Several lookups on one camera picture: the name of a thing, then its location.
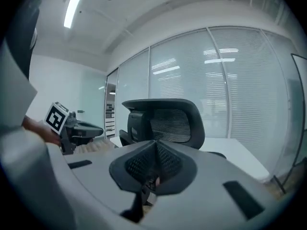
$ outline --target person's arm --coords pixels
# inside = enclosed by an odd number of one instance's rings
[[[61,146],[60,137],[54,133],[47,125],[37,122],[28,116],[24,117],[22,125],[25,129],[37,133],[45,142],[50,142]]]

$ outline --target white ceiling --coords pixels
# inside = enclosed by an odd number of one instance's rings
[[[112,51],[142,25],[164,12],[203,0],[81,0],[68,29],[63,24],[69,1],[42,0],[34,53],[107,71]]]

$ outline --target white table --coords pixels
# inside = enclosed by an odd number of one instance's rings
[[[113,137],[110,141],[116,146],[122,147],[119,137]],[[260,182],[265,182],[270,177],[267,169],[237,139],[206,137],[200,151],[223,154],[229,162]]]

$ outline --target black mesh headrest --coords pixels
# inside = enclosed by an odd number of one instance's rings
[[[122,103],[130,110],[130,143],[161,139],[200,149],[205,140],[196,105],[184,99],[144,99]]]

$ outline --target white wall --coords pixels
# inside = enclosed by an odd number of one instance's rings
[[[146,23],[112,53],[108,73],[143,49],[180,33],[211,26],[247,26],[290,37],[264,12],[235,1],[207,1],[166,12]]]
[[[85,110],[77,118],[104,127],[105,73],[61,59],[32,55],[30,83],[37,90],[27,115],[43,120],[52,102],[70,111]]]

